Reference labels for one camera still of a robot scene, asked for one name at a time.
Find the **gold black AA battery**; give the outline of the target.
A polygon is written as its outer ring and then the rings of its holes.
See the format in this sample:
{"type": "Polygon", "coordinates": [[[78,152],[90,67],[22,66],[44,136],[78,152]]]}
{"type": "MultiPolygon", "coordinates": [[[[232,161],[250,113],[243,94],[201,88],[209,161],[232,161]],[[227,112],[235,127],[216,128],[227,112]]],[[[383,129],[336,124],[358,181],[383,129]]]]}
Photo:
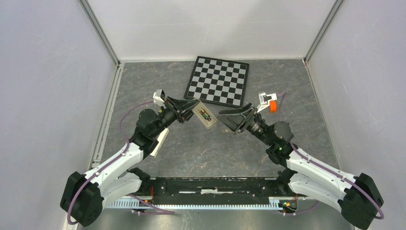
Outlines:
{"type": "Polygon", "coordinates": [[[201,114],[201,116],[204,118],[204,115],[207,115],[206,114],[206,111],[204,110],[204,109],[200,109],[200,110],[198,110],[198,112],[201,114]]]}

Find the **beige battery cover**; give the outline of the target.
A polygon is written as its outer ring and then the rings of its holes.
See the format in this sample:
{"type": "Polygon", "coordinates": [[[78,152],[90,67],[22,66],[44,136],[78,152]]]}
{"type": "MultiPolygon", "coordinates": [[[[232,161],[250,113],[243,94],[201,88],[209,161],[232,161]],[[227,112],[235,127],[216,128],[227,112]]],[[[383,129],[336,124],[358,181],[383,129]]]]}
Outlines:
{"type": "Polygon", "coordinates": [[[222,133],[233,133],[233,131],[231,131],[231,130],[228,129],[228,128],[223,128],[223,129],[221,130],[221,132],[222,132],[222,133]]]}

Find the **beige remote control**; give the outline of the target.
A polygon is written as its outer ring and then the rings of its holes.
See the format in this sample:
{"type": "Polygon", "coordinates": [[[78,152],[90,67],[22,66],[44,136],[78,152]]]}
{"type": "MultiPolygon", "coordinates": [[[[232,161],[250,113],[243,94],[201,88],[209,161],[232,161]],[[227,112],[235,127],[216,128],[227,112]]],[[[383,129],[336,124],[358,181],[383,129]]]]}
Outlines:
{"type": "Polygon", "coordinates": [[[192,112],[197,116],[197,118],[207,129],[212,128],[218,122],[216,116],[200,99],[198,99],[198,103],[196,104],[196,106],[192,108],[192,112]]]}

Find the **white rectangular bar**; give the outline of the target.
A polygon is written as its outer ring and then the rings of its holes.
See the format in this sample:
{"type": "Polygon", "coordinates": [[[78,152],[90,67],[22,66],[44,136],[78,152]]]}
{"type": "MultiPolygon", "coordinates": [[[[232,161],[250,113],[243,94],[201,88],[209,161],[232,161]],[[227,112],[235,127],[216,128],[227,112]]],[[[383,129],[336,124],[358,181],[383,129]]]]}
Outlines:
{"type": "Polygon", "coordinates": [[[169,129],[166,128],[158,135],[158,138],[157,138],[158,144],[155,146],[154,150],[150,153],[150,156],[155,158],[158,155],[158,152],[161,149],[163,142],[165,141],[168,133],[169,133],[169,129]]]}

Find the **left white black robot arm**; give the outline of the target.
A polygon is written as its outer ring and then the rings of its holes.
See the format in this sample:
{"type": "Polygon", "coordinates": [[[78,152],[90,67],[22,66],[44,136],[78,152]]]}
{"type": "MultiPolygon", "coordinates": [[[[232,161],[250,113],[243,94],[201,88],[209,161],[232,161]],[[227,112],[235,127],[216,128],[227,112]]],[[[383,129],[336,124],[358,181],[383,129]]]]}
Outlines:
{"type": "Polygon", "coordinates": [[[69,225],[92,224],[114,201],[136,192],[145,195],[150,190],[150,181],[127,172],[131,166],[141,162],[158,149],[159,135],[173,122],[184,123],[193,116],[192,109],[199,100],[178,100],[171,97],[154,98],[162,111],[144,109],[138,115],[131,137],[125,145],[108,160],[85,172],[73,172],[67,179],[60,207],[67,213],[69,225]]]}

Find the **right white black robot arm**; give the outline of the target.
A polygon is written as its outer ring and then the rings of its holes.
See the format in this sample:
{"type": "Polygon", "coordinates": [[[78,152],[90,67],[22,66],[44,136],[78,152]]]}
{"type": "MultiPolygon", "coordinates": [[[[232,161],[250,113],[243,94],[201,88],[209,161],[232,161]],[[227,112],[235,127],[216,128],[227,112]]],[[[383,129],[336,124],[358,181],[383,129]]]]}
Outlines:
{"type": "Polygon", "coordinates": [[[314,198],[361,230],[367,230],[375,219],[384,219],[383,197],[373,178],[342,171],[311,156],[292,142],[289,123],[279,120],[267,124],[250,103],[240,109],[222,110],[217,118],[234,133],[248,131],[268,146],[269,159],[289,174],[276,183],[281,195],[293,192],[314,198]]]}

